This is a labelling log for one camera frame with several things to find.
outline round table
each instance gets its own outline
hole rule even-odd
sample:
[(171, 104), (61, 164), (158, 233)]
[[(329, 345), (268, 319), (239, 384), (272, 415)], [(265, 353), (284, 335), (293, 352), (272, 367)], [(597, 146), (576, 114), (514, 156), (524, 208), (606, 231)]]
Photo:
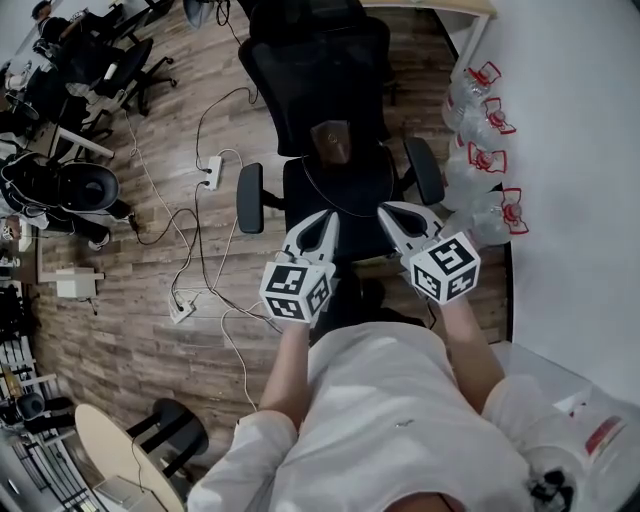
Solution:
[(119, 476), (152, 491), (167, 512), (185, 510), (182, 499), (163, 471), (134, 438), (104, 412), (93, 405), (79, 405), (76, 428), (89, 458), (105, 480)]

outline black office chair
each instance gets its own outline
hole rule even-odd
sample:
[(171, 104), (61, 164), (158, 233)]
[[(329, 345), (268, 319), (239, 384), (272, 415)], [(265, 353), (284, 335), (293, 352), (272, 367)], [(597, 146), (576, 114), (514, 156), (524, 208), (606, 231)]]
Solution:
[(0, 168), (0, 193), (9, 206), (28, 217), (52, 208), (92, 213), (113, 206), (120, 185), (108, 168), (91, 163), (58, 165), (38, 155), (9, 157)]
[[(90, 117), (89, 102), (82, 96), (69, 93), (64, 78), (55, 69), (49, 71), (36, 69), (33, 72), (25, 88), (24, 101), (38, 113), (42, 120), (48, 120), (85, 139), (96, 140), (100, 136), (107, 138), (113, 134), (111, 128), (98, 128), (102, 117), (111, 115), (109, 111), (101, 110), (93, 119), (88, 119)], [(72, 147), (73, 143), (70, 141), (58, 141), (58, 146), (54, 148), (53, 159), (62, 158)], [(78, 149), (76, 159), (83, 151), (85, 159), (89, 160), (90, 156), (86, 148)]]
[(255, 41), (278, 43), (306, 34), (327, 33), (365, 25), (377, 34), (379, 72), (384, 91), (396, 104), (397, 81), (389, 59), (390, 31), (376, 18), (367, 17), (359, 0), (262, 0), (251, 11), (249, 35)]
[[(142, 70), (149, 60), (152, 48), (153, 39), (145, 39), (123, 52), (105, 44), (93, 34), (82, 33), (67, 41), (59, 51), (45, 52), (45, 55), (50, 58), (66, 83), (89, 85), (99, 96), (115, 98), (120, 91), (127, 90), (135, 82), (120, 106), (129, 110), (129, 101), (137, 96), (138, 110), (146, 116), (149, 109), (144, 95), (149, 87), (164, 82), (169, 82), (172, 87), (178, 85), (178, 81), (171, 77), (154, 76), (165, 62), (173, 64), (170, 57), (163, 57), (146, 72)], [(109, 80), (105, 80), (107, 70), (113, 63), (117, 63), (117, 70)]]
[(126, 90), (132, 82), (135, 82), (135, 86), (127, 93), (120, 106), (124, 110), (129, 110), (129, 101), (137, 96), (138, 112), (143, 116), (148, 115), (149, 108), (144, 98), (147, 89), (152, 85), (165, 82), (169, 82), (171, 87), (178, 85), (178, 81), (171, 77), (156, 78), (154, 76), (165, 62), (169, 65), (173, 64), (173, 59), (170, 57), (162, 57), (149, 71), (142, 71), (149, 55), (151, 55), (152, 48), (153, 39), (145, 39), (129, 48), (118, 62), (118, 69), (114, 75), (109, 80), (101, 80), (95, 86), (94, 92), (100, 96), (115, 98), (118, 92)]
[[(411, 168), (402, 179), (381, 144), (389, 138), (379, 73), (387, 58), (385, 29), (365, 18), (340, 30), (242, 44), (240, 61), (269, 108), (278, 153), (295, 157), (284, 165), (282, 199), (262, 190), (260, 164), (242, 169), (237, 211), (243, 232), (262, 232), (263, 205), (284, 210), (287, 230), (320, 210), (336, 210), (335, 259), (351, 262), (393, 252), (378, 222), (380, 203), (402, 200), (416, 182), (424, 204), (443, 199), (438, 164), (424, 140), (405, 141)], [(352, 150), (346, 165), (321, 165), (310, 130), (328, 120), (349, 123)]]

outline white wall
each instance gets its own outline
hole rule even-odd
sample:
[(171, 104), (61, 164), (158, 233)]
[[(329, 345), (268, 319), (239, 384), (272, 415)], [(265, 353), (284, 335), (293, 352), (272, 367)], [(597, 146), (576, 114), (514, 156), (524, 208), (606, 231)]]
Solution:
[(630, 0), (492, 0), (512, 139), (514, 342), (640, 404), (640, 13)]

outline chair seat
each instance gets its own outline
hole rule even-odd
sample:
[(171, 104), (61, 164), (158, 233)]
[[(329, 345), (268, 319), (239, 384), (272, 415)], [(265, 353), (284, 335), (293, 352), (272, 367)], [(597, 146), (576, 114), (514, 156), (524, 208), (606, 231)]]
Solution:
[(118, 69), (111, 79), (102, 81), (96, 86), (96, 94), (114, 98), (118, 91), (126, 89), (142, 72), (142, 68), (149, 60), (152, 48), (153, 39), (145, 39), (129, 48), (118, 62)]
[(338, 212), (340, 238), (334, 261), (349, 263), (393, 252), (377, 218), (377, 207), (391, 199), (401, 201), (398, 174), (391, 154), (386, 148), (373, 147), (366, 157), (360, 156), (348, 166), (325, 170), (318, 162), (305, 160), (313, 181), (328, 199), (345, 210), (370, 217), (355, 217), (331, 205), (313, 186), (301, 158), (284, 165), (283, 188), (286, 203), (287, 231), (309, 215), (325, 209)]
[(71, 212), (95, 212), (109, 208), (120, 192), (115, 174), (106, 167), (70, 163), (58, 172), (60, 206)]

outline white cable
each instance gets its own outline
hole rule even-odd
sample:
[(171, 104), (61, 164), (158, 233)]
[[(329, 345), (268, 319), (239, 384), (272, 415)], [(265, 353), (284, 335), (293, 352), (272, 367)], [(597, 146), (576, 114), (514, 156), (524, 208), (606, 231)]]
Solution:
[(240, 169), (242, 169), (244, 167), (244, 164), (242, 163), (242, 157), (240, 156), (240, 153), (238, 153), (235, 149), (233, 148), (221, 149), (220, 151), (218, 151), (218, 154), (216, 156), (222, 156), (222, 154), (226, 153), (227, 151), (230, 151), (231, 153), (236, 154), (236, 156), (238, 157), (238, 160), (240, 160)]
[(231, 247), (231, 240), (233, 239), (233, 234), (236, 231), (236, 226), (238, 225), (238, 217), (233, 221), (233, 227), (231, 228), (231, 233), (229, 234), (229, 239), (227, 240), (227, 248), (224, 250), (224, 256), (222, 257), (222, 263), (220, 263), (220, 268), (218, 269), (218, 275), (216, 276), (216, 280), (213, 283), (214, 290), (216, 286), (218, 286), (218, 281), (220, 281), (220, 276), (222, 275), (222, 269), (224, 268), (224, 264), (227, 261), (227, 256), (229, 255), (229, 248)]
[[(258, 306), (259, 304), (262, 304), (262, 301), (256, 302), (253, 306), (247, 309), (247, 311), (251, 311), (253, 308)], [(229, 343), (231, 343), (233, 350), (236, 351), (236, 355), (238, 356), (238, 359), (240, 359), (240, 363), (242, 364), (242, 371), (244, 372), (244, 394), (247, 397), (247, 400), (249, 400), (249, 403), (251, 404), (251, 406), (253, 407), (253, 410), (255, 412), (258, 412), (258, 408), (256, 407), (256, 404), (253, 402), (253, 400), (251, 400), (251, 396), (249, 395), (249, 390), (247, 389), (247, 380), (248, 380), (247, 365), (245, 364), (244, 358), (240, 354), (238, 347), (236, 347), (236, 344), (231, 339), (231, 336), (229, 336), (227, 331), (225, 331), (224, 329), (224, 318), (227, 316), (227, 313), (230, 313), (231, 311), (233, 311), (233, 308), (227, 309), (222, 315), (222, 317), (220, 318), (220, 329), (222, 330), (222, 334), (224, 335), (224, 337), (229, 341)]]
[[(211, 291), (213, 293), (214, 296), (216, 296), (219, 300), (221, 300), (225, 305), (226, 302), (225, 300), (220, 296), (220, 294), (216, 291), (216, 286), (218, 285), (218, 282), (220, 281), (220, 276), (222, 275), (222, 270), (224, 268), (224, 264), (227, 261), (227, 256), (229, 255), (229, 249), (231, 248), (231, 241), (233, 240), (233, 235), (236, 231), (236, 227), (238, 225), (238, 217), (236, 217), (233, 221), (233, 226), (231, 228), (231, 233), (229, 233), (229, 238), (227, 240), (227, 246), (225, 248), (224, 251), (224, 256), (222, 257), (222, 262), (220, 263), (220, 267), (218, 268), (218, 274), (216, 275), (216, 279), (213, 283), (213, 286), (211, 287), (211, 289), (209, 289), (209, 287), (206, 287), (205, 290), (202, 291), (198, 291), (195, 292), (194, 290), (188, 289), (188, 288), (180, 288), (180, 289), (174, 289), (175, 283), (178, 280), (178, 278), (180, 277), (180, 274), (187, 269), (187, 267), (189, 267), (189, 264), (191, 263), (191, 246), (189, 245), (189, 242), (187, 242), (187, 238), (184, 236), (184, 234), (182, 233), (182, 231), (180, 231), (180, 228), (178, 228), (177, 224), (175, 223), (175, 221), (173, 220), (173, 214), (171, 213), (171, 210), (169, 209), (169, 207), (167, 206), (167, 204), (164, 202), (164, 199), (162, 199), (162, 197), (160, 196), (160, 193), (158, 192), (158, 189), (156, 188), (155, 184), (153, 183), (153, 180), (151, 179), (151, 175), (149, 174), (149, 171), (147, 170), (147, 166), (145, 164), (144, 158), (142, 156), (142, 152), (140, 151), (140, 149), (138, 148), (138, 141), (136, 139), (135, 134), (133, 133), (133, 128), (131, 127), (131, 122), (129, 121), (129, 116), (127, 115), (127, 112), (125, 111), (125, 117), (127, 118), (127, 124), (129, 125), (129, 132), (131, 133), (131, 137), (133, 138), (133, 143), (134, 146), (131, 149), (131, 152), (129, 153), (129, 156), (131, 158), (133, 158), (133, 156), (135, 156), (135, 154), (137, 153), (138, 156), (140, 157), (140, 162), (142, 163), (142, 168), (144, 169), (145, 174), (147, 175), (147, 178), (149, 179), (149, 182), (151, 183), (151, 186), (153, 187), (154, 192), (156, 193), (156, 195), (158, 196), (158, 199), (160, 199), (160, 201), (162, 202), (163, 206), (165, 207), (165, 209), (167, 210), (167, 213), (169, 214), (169, 217), (171, 218), (171, 222), (173, 224), (173, 227), (176, 228), (176, 230), (178, 231), (178, 233), (180, 233), (180, 236), (182, 237), (182, 240), (184, 241), (185, 247), (187, 248), (188, 251), (188, 257), (187, 257), (187, 261), (184, 264), (184, 266), (178, 271), (178, 273), (176, 274), (175, 278), (173, 279), (173, 282), (171, 284), (171, 290), (176, 291), (179, 294), (179, 290), (182, 291), (191, 291), (193, 293), (196, 293), (196, 296), (193, 298), (193, 300), (191, 301), (191, 305), (193, 306), (193, 303), (196, 301), (196, 299), (202, 294), (205, 293), (206, 291)], [(232, 152), (235, 153), (235, 155), (238, 157), (238, 160), (240, 160), (240, 168), (244, 167), (244, 163), (242, 162), (242, 157), (240, 156), (240, 153), (238, 153), (235, 149), (233, 148), (225, 148), (222, 149), (218, 152), (218, 154), (216, 156), (222, 156), (223, 153), (225, 152)], [(277, 329), (272, 323), (271, 323), (271, 319), (264, 319), (264, 318), (260, 318), (254, 314), (251, 313), (251, 310), (254, 309), (255, 307), (257, 307), (259, 304), (262, 304), (262, 301), (258, 301), (256, 302), (253, 306), (251, 306), (249, 309), (242, 309), (242, 308), (229, 308), (227, 309), (222, 316), (220, 317), (220, 329), (222, 331), (223, 336), (229, 341), (229, 343), (231, 344), (231, 346), (233, 347), (233, 350), (235, 351), (236, 355), (238, 356), (238, 359), (240, 360), (240, 363), (242, 364), (242, 371), (244, 373), (244, 394), (247, 397), (247, 400), (249, 401), (249, 403), (251, 404), (251, 407), (253, 407), (254, 411), (258, 411), (258, 408), (256, 407), (256, 404), (254, 403), (254, 401), (251, 399), (251, 396), (249, 395), (249, 390), (247, 389), (247, 380), (248, 380), (248, 375), (247, 375), (247, 365), (244, 362), (244, 359), (242, 357), (242, 354), (240, 354), (240, 351), (238, 350), (238, 347), (236, 347), (236, 344), (233, 342), (233, 340), (231, 339), (231, 336), (229, 336), (229, 334), (227, 333), (227, 331), (224, 328), (224, 319), (227, 316), (227, 314), (229, 314), (231, 311), (238, 311), (239, 313), (243, 313), (247, 316), (250, 316), (256, 320), (264, 320), (265, 322), (267, 322), (268, 325), (270, 325), (272, 328), (276, 329), (278, 332), (280, 332), (279, 329)], [(207, 348), (204, 345), (189, 345), (189, 344), (183, 344), (184, 346), (192, 346), (192, 347), (202, 347), (202, 348)]]
[(162, 199), (162, 196), (160, 195), (160, 192), (158, 192), (158, 189), (156, 188), (156, 185), (153, 182), (153, 179), (151, 179), (151, 175), (149, 174), (149, 170), (147, 169), (147, 164), (144, 161), (144, 157), (142, 156), (142, 152), (138, 148), (138, 139), (136, 139), (136, 136), (133, 133), (133, 128), (131, 127), (131, 121), (129, 121), (129, 114), (127, 113), (126, 110), (124, 112), (124, 115), (127, 118), (127, 124), (129, 125), (129, 132), (131, 133), (131, 137), (133, 138), (133, 148), (129, 152), (129, 157), (133, 158), (136, 155), (136, 153), (140, 157), (140, 163), (142, 164), (142, 168), (144, 169), (144, 173), (147, 175), (147, 178), (149, 179), (149, 183), (151, 183), (151, 187), (153, 188), (153, 191), (158, 196), (158, 199), (160, 199), (160, 202), (164, 206), (164, 209), (167, 210), (167, 214), (169, 215), (169, 218), (171, 219), (171, 223), (173, 224), (173, 227), (176, 228), (176, 231), (178, 233), (180, 233), (180, 237), (182, 238), (182, 241), (184, 242), (184, 245), (187, 248), (187, 261), (185, 261), (185, 263), (182, 266), (182, 268), (180, 270), (178, 270), (178, 272), (176, 273), (175, 277), (173, 278), (173, 281), (171, 282), (171, 288), (169, 289), (169, 296), (170, 296), (170, 298), (172, 298), (173, 295), (171, 293), (171, 290), (173, 290), (173, 287), (175, 286), (176, 282), (178, 281), (178, 278), (180, 277), (180, 274), (182, 274), (182, 272), (184, 272), (189, 267), (189, 265), (191, 264), (191, 246), (189, 245), (189, 242), (187, 242), (187, 238), (184, 236), (184, 233), (180, 230), (180, 228), (176, 224), (176, 221), (174, 220), (174, 217), (173, 217), (173, 213), (171, 212), (171, 210), (167, 206), (167, 203), (164, 202), (164, 199)]

